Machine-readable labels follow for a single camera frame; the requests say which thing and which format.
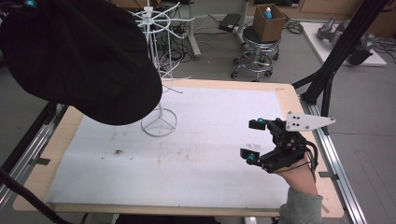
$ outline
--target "black pole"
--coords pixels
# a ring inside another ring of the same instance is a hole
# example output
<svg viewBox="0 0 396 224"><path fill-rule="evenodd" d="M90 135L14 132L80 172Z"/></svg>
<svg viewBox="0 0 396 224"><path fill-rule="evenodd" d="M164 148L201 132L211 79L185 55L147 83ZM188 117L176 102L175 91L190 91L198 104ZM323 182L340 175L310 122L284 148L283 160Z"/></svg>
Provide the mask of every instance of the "black pole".
<svg viewBox="0 0 396 224"><path fill-rule="evenodd" d="M41 212L44 216L49 218L54 223L71 224L70 222L67 222L58 215L56 215L44 203L42 203L29 189L25 188L16 180L11 178L3 169L0 169L0 180L9 189L21 195L24 199L26 199L26 201L28 201L39 212Z"/></svg>
<svg viewBox="0 0 396 224"><path fill-rule="evenodd" d="M363 1L352 21L319 70L311 76L305 77L292 84L292 86L297 89L311 82L308 90L301 95L301 99L311 105L316 104L318 97L323 92L322 109L320 111L321 116L329 116L332 80L335 73L359 43L361 37L387 2L388 0Z"/></svg>

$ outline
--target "white surface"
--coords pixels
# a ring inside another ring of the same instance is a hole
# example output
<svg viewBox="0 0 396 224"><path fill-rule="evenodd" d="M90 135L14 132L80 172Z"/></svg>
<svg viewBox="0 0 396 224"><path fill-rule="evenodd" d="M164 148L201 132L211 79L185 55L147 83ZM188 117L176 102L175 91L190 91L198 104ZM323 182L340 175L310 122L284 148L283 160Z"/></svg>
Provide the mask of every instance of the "white surface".
<svg viewBox="0 0 396 224"><path fill-rule="evenodd" d="M304 34L308 38L311 46L315 50L315 53L319 56L322 63L326 61L329 57L330 52L332 51L333 44L329 42L329 40L323 39L320 40L317 36L318 29L322 27L325 23L314 23L314 22L301 22L301 25L304 27ZM373 53L366 61L364 61L359 66L385 66L387 63L372 49L370 50ZM343 65L350 65L348 62L344 62Z"/></svg>
<svg viewBox="0 0 396 224"><path fill-rule="evenodd" d="M109 126L84 117L49 191L50 203L278 208L288 185L249 166L240 148L274 149L250 119L281 118L274 92L178 88L162 98L177 114L165 137L140 122Z"/></svg>

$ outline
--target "hand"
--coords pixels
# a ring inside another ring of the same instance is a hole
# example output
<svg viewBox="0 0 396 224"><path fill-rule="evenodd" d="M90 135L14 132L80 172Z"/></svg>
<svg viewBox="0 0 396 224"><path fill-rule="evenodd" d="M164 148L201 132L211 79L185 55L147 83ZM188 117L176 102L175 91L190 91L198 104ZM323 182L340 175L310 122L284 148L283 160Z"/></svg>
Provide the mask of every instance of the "hand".
<svg viewBox="0 0 396 224"><path fill-rule="evenodd" d="M275 174L282 176L296 191L318 196L317 186L306 155L291 166L276 170Z"/></svg>

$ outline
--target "human arm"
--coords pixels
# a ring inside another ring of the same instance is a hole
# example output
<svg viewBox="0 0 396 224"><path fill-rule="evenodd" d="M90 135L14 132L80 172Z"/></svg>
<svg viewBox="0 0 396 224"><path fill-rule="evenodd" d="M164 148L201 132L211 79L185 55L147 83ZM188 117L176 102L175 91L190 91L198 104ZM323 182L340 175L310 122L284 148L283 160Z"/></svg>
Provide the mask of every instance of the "human arm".
<svg viewBox="0 0 396 224"><path fill-rule="evenodd" d="M280 207L279 224L322 223L321 202L307 158L276 171L290 185L288 200Z"/></svg>

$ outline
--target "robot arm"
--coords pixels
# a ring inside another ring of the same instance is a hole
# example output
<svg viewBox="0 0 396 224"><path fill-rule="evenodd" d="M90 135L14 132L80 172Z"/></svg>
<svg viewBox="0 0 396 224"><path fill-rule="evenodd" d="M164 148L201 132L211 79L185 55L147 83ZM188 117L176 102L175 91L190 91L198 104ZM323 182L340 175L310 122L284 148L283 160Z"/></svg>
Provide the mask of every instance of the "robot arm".
<svg viewBox="0 0 396 224"><path fill-rule="evenodd" d="M311 171L314 173L318 165L318 149L315 144L306 141L299 131L312 131L332 123L335 123L335 119L293 112L289 112L286 121L253 119L249 122L249 128L258 130L267 128L273 136L276 147L261 156L259 152L241 148L241 157L247 161L247 164L260 166L267 173L273 174L276 170L289 167L301 160L307 153L311 160ZM314 154L307 146L313 148Z"/></svg>
<svg viewBox="0 0 396 224"><path fill-rule="evenodd" d="M327 39L333 45L335 45L340 39L341 35L344 33L348 27L350 20L343 21L337 26L335 31L332 31L332 26L334 25L335 17L331 17L329 21L322 27L318 28L317 37L320 40ZM373 53L370 50L374 47L375 37L372 34L366 33L361 37L360 43L358 43L346 60L352 65L359 65L363 63L368 57L372 56Z"/></svg>

